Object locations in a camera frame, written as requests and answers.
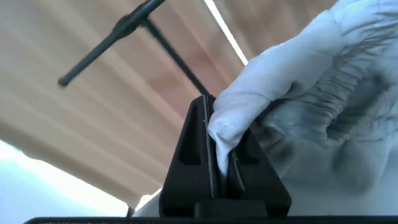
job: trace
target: white cloth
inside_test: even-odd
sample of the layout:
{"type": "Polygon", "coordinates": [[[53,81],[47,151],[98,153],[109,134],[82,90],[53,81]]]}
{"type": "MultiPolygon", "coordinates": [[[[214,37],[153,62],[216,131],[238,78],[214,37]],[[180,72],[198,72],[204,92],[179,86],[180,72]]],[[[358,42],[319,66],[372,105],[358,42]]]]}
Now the white cloth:
{"type": "Polygon", "coordinates": [[[338,1],[218,96],[208,131],[220,172],[252,125],[291,192],[373,190],[398,139],[397,81],[398,1],[338,1]]]}

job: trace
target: metal stand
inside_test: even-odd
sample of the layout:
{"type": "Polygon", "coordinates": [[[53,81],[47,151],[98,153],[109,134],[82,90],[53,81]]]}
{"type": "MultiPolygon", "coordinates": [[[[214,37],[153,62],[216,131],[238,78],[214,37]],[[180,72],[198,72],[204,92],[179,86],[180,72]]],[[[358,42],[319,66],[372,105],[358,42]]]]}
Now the metal stand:
{"type": "Polygon", "coordinates": [[[173,47],[167,42],[166,38],[160,33],[158,28],[148,18],[149,14],[158,8],[165,0],[147,0],[138,6],[130,14],[123,16],[115,25],[112,33],[99,43],[86,57],[77,63],[64,77],[58,80],[61,87],[66,87],[76,78],[87,66],[96,60],[106,49],[110,48],[116,41],[132,34],[137,27],[145,27],[162,45],[166,52],[173,58],[174,62],[180,67],[184,74],[191,80],[194,86],[202,95],[209,92],[199,81],[199,79],[189,69],[188,65],[176,53],[173,47]]]}

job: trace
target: white fabric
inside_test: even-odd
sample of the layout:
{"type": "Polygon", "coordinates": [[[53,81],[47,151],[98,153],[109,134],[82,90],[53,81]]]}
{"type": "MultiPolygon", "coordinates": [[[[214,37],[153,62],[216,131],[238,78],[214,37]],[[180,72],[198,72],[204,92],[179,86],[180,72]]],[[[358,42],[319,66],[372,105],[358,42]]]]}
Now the white fabric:
{"type": "Polygon", "coordinates": [[[250,60],[208,125],[220,172],[252,125],[291,194],[380,189],[398,134],[397,40],[398,1],[340,0],[250,60]]]}

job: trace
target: cloth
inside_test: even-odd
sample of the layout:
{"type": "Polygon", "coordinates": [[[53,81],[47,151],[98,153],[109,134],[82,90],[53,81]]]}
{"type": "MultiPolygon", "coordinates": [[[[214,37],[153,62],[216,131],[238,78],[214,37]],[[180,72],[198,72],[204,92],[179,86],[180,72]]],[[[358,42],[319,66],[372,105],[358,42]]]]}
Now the cloth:
{"type": "Polygon", "coordinates": [[[398,1],[338,1],[218,96],[208,132],[222,176],[251,126],[285,184],[369,192],[397,145],[397,81],[398,1]]]}

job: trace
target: wrinkled fabric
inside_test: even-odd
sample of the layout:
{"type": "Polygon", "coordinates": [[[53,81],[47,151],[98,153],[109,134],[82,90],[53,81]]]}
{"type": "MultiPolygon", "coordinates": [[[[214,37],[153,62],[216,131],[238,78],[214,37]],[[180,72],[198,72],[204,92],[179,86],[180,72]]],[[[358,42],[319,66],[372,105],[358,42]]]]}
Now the wrinkled fabric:
{"type": "Polygon", "coordinates": [[[223,177],[251,126],[284,183],[372,189],[397,144],[397,40],[398,1],[340,0],[250,60],[208,125],[223,177]]]}

